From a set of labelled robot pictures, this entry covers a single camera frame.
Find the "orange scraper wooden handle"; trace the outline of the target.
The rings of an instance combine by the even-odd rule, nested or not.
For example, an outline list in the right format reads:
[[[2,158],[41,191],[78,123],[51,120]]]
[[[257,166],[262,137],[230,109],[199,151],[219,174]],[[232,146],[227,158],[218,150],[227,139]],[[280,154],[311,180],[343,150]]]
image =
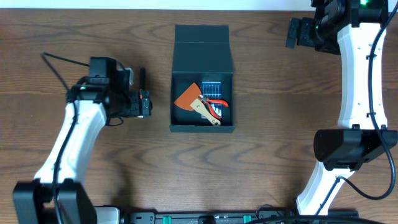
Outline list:
[[[192,83],[175,101],[174,104],[187,111],[195,111],[204,116],[213,126],[220,126],[221,122],[212,115],[200,99],[201,91],[196,83]]]

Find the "red black cutting pliers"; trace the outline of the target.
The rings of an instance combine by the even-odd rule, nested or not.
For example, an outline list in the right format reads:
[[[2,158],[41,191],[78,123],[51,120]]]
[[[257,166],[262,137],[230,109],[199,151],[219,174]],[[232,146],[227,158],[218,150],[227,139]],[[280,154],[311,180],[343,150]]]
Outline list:
[[[212,108],[212,105],[221,105],[225,107],[229,106],[229,104],[224,100],[211,100],[203,95],[199,95],[199,99],[204,105],[207,105],[210,114],[216,119],[220,119],[221,117],[215,112],[215,110]]]

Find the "blue precision screwdriver set case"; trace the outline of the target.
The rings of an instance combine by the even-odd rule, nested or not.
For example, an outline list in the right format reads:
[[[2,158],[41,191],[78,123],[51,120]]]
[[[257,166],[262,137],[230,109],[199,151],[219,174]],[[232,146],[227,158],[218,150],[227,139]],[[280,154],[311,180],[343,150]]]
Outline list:
[[[222,99],[221,82],[202,82],[200,85],[202,95],[211,100]],[[211,103],[213,111],[219,118],[222,118],[223,106]]]

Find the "dark green box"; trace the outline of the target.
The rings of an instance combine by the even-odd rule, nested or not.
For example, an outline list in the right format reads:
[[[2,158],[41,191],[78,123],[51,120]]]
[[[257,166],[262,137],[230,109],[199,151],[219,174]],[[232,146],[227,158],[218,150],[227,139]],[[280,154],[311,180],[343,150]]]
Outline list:
[[[228,26],[176,25],[170,87],[170,131],[173,133],[232,133],[234,131],[233,58]],[[221,125],[177,107],[174,101],[192,84],[221,82]]]

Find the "small claw hammer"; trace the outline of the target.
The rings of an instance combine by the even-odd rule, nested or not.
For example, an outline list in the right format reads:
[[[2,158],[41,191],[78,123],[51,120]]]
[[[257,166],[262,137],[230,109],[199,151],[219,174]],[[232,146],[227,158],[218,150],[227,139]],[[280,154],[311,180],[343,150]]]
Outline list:
[[[144,67],[141,67],[140,71],[139,71],[139,89],[140,89],[140,91],[145,90],[145,83],[146,83],[146,69]]]

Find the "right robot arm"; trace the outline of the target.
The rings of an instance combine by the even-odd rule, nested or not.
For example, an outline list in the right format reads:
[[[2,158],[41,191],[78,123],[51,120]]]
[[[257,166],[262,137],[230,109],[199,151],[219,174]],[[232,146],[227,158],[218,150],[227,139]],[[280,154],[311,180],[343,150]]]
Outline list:
[[[382,50],[397,13],[386,0],[312,0],[312,18],[293,18],[286,46],[312,47],[341,57],[342,98],[335,129],[315,134],[317,163],[296,199],[300,215],[325,217],[343,184],[365,163],[386,155],[397,132],[390,130],[382,98]]]

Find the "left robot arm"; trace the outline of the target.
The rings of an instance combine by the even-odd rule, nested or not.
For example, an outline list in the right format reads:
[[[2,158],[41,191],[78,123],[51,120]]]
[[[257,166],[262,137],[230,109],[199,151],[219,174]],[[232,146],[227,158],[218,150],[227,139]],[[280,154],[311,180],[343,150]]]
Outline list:
[[[30,182],[18,182],[12,197],[19,223],[129,223],[117,206],[95,206],[84,180],[95,141],[103,127],[117,118],[151,115],[146,70],[134,72],[113,58],[91,57],[87,76],[66,86],[65,118],[50,155]]]

